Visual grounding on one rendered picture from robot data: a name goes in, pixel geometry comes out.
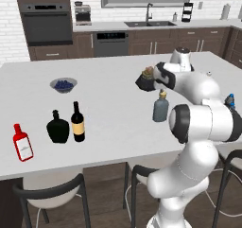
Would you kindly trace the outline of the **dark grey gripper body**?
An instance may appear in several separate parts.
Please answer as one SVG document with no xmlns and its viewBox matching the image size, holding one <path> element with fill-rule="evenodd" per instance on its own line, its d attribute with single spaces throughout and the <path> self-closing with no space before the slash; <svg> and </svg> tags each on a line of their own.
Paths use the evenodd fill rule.
<svg viewBox="0 0 242 228">
<path fill-rule="evenodd" d="M 154 91 L 154 78 L 151 74 L 143 71 L 140 77 L 135 81 L 136 85 L 143 91 Z"/>
</svg>

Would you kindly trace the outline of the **brown-topped bottle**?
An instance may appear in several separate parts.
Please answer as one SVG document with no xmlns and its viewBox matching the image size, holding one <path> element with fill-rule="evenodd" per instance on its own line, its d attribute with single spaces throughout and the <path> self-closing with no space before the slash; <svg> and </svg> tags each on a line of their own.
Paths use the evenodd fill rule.
<svg viewBox="0 0 242 228">
<path fill-rule="evenodd" d="M 146 79 L 152 79 L 153 78 L 153 70 L 154 68 L 152 66 L 147 67 L 143 72 L 142 75 Z"/>
</svg>

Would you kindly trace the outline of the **grey bottle with yellow cap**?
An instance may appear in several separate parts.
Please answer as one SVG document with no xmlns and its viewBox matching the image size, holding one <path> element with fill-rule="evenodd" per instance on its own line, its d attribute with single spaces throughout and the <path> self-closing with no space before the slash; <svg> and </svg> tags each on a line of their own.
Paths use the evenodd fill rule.
<svg viewBox="0 0 242 228">
<path fill-rule="evenodd" d="M 161 90 L 159 98 L 154 102 L 152 119 L 155 122 L 164 122 L 167 118 L 169 102 L 166 99 L 166 91 Z"/>
</svg>

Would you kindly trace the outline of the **grey dishwasher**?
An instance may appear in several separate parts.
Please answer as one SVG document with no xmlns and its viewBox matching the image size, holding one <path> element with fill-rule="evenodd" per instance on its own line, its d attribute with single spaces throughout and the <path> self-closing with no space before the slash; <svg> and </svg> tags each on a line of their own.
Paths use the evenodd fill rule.
<svg viewBox="0 0 242 228">
<path fill-rule="evenodd" d="M 94 33 L 95 57 L 118 57 L 129 54 L 129 34 L 126 31 Z"/>
</svg>

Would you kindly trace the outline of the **dark sink basin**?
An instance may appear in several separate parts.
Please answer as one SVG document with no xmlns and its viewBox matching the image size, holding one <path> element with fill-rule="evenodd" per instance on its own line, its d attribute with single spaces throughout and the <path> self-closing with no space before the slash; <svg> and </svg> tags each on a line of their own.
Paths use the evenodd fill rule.
<svg viewBox="0 0 242 228">
<path fill-rule="evenodd" d="M 169 21 L 155 21 L 155 22 L 124 22 L 128 27 L 146 27 L 146 26 L 176 26 Z"/>
</svg>

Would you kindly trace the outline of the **brown base cupboards run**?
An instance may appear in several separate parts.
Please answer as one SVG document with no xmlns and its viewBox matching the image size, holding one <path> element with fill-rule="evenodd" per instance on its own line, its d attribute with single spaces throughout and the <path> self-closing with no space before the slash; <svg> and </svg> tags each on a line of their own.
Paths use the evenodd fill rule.
<svg viewBox="0 0 242 228">
<path fill-rule="evenodd" d="M 176 47 L 191 52 L 210 51 L 242 69 L 242 29 L 234 26 L 141 29 L 129 32 L 129 54 L 172 53 Z"/>
</svg>

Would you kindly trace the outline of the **dark tap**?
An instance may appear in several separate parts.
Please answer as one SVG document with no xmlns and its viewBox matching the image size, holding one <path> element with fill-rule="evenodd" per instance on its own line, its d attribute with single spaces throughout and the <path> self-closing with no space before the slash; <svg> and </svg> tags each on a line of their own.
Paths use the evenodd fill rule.
<svg viewBox="0 0 242 228">
<path fill-rule="evenodd" d="M 149 9 L 153 7 L 152 3 L 147 4 L 147 14 L 146 14 L 146 22 L 148 22 L 149 19 L 152 19 L 152 13 L 149 13 Z"/>
</svg>

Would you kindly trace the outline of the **dark wine bottle, yellow label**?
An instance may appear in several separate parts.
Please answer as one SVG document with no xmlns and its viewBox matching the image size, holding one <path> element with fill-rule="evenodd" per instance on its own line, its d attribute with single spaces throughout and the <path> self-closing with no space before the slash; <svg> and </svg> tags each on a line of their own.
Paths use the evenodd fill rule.
<svg viewBox="0 0 242 228">
<path fill-rule="evenodd" d="M 78 102 L 74 102 L 74 113 L 71 117 L 73 135 L 76 142 L 82 142 L 85 139 L 84 117 L 79 111 Z"/>
</svg>

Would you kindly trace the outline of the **grey bowl of blueberries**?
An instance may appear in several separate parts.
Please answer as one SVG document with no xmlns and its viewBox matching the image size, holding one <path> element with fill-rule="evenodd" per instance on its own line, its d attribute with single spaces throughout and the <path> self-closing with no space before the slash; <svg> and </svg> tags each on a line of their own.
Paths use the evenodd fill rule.
<svg viewBox="0 0 242 228">
<path fill-rule="evenodd" d="M 50 87 L 61 94 L 66 94 L 72 91 L 72 89 L 78 84 L 75 79 L 72 78 L 60 78 L 54 79 L 50 82 Z"/>
</svg>

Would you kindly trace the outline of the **blue plastic bottle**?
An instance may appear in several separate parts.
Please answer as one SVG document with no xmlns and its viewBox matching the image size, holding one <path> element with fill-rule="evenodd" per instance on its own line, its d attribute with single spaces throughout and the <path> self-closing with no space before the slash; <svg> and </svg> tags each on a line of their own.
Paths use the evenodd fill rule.
<svg viewBox="0 0 242 228">
<path fill-rule="evenodd" d="M 229 94 L 225 98 L 224 104 L 229 108 L 230 111 L 234 111 L 235 110 L 234 94 Z"/>
</svg>

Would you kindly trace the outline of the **brown base cupboards with drawer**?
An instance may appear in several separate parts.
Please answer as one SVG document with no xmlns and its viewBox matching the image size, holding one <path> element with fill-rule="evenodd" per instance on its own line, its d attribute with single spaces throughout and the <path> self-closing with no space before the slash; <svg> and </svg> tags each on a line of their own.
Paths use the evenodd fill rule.
<svg viewBox="0 0 242 228">
<path fill-rule="evenodd" d="M 28 53 L 32 61 L 92 58 L 94 56 L 93 33 L 74 32 L 72 44 L 30 46 Z"/>
</svg>

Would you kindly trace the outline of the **silver coffee machine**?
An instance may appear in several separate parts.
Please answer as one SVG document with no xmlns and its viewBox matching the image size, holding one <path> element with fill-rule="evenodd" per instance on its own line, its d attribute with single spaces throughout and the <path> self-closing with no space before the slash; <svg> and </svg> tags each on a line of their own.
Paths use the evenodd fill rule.
<svg viewBox="0 0 242 228">
<path fill-rule="evenodd" d="M 91 22 L 91 7 L 84 5 L 81 1 L 75 2 L 75 16 L 77 26 L 90 26 Z"/>
</svg>

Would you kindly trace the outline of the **round black glass bottle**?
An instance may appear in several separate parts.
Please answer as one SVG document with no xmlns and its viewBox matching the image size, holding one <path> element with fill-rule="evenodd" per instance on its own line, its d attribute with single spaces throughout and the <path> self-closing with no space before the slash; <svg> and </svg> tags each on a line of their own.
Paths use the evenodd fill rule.
<svg viewBox="0 0 242 228">
<path fill-rule="evenodd" d="M 53 119 L 46 125 L 48 135 L 53 143 L 64 144 L 69 137 L 69 123 L 66 120 L 60 119 L 59 112 L 52 112 Z"/>
</svg>

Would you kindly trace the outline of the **white paper towel roll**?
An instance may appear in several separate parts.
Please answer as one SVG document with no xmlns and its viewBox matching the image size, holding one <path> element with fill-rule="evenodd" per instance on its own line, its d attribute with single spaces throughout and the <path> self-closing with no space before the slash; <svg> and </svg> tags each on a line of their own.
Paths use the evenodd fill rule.
<svg viewBox="0 0 242 228">
<path fill-rule="evenodd" d="M 230 4 L 224 5 L 223 10 L 221 12 L 220 20 L 227 20 L 228 19 L 230 9 L 231 9 Z"/>
</svg>

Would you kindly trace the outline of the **red bottle with white label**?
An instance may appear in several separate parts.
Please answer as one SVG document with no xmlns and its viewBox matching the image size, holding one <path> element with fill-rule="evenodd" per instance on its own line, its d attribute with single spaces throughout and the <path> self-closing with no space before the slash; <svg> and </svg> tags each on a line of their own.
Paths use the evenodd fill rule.
<svg viewBox="0 0 242 228">
<path fill-rule="evenodd" d="M 18 123 L 13 125 L 15 134 L 13 136 L 13 144 L 16 149 L 18 158 L 21 162 L 25 162 L 34 156 L 28 135 L 21 130 Z"/>
</svg>

